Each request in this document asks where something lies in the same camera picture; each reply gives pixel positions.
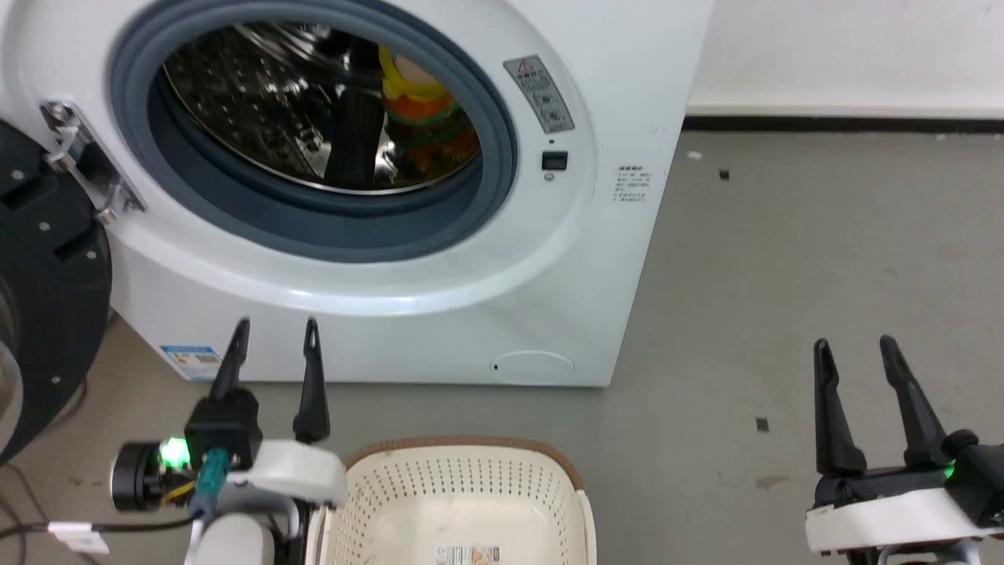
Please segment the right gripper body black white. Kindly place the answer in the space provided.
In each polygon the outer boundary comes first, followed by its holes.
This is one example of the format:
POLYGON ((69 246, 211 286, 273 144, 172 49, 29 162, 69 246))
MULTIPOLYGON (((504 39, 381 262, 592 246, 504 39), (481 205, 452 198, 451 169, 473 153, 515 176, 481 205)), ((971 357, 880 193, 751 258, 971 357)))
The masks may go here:
POLYGON ((1002 446, 958 430, 949 465, 825 475, 806 512, 806 542, 821 555, 975 556, 1002 537, 1002 446))

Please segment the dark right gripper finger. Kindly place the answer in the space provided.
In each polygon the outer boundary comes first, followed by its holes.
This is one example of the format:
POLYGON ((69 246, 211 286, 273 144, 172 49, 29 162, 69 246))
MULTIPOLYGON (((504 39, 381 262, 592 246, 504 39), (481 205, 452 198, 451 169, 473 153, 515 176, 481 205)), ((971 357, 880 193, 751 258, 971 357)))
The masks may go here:
POLYGON ((815 462, 822 476, 858 476, 867 458, 856 446, 838 393, 839 372, 828 340, 813 346, 815 462))
POLYGON ((883 335, 878 339, 878 349, 886 381, 896 393, 906 436, 904 464, 910 469, 944 468, 950 465, 951 459, 942 451, 944 427, 911 371, 899 343, 894 337, 883 335))

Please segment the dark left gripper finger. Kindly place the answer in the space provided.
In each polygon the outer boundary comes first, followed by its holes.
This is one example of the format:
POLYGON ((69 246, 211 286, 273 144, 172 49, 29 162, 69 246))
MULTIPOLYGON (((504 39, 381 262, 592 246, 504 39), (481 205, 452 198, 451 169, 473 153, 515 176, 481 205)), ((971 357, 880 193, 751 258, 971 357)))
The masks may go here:
POLYGON ((292 423, 298 443, 313 444, 327 439, 330 434, 329 400, 326 395, 326 376, 322 358, 322 344, 316 318, 309 317, 304 335, 304 386, 301 389, 299 409, 292 423))
POLYGON ((212 401, 222 401, 227 394, 239 387, 240 369, 246 361, 250 327, 248 317, 240 318, 212 383, 209 392, 212 401))

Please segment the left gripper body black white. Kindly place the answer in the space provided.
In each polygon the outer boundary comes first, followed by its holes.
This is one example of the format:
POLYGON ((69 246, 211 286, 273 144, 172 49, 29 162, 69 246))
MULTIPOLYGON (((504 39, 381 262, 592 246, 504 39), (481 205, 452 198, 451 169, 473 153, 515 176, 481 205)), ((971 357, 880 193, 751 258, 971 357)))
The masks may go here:
POLYGON ((150 512, 158 505, 176 505, 192 515, 216 515, 228 489, 343 504, 347 477, 337 455, 320 448, 319 441, 264 439, 257 411, 255 395, 238 388, 222 401, 200 399, 179 436, 123 444, 111 468, 116 510, 150 512))

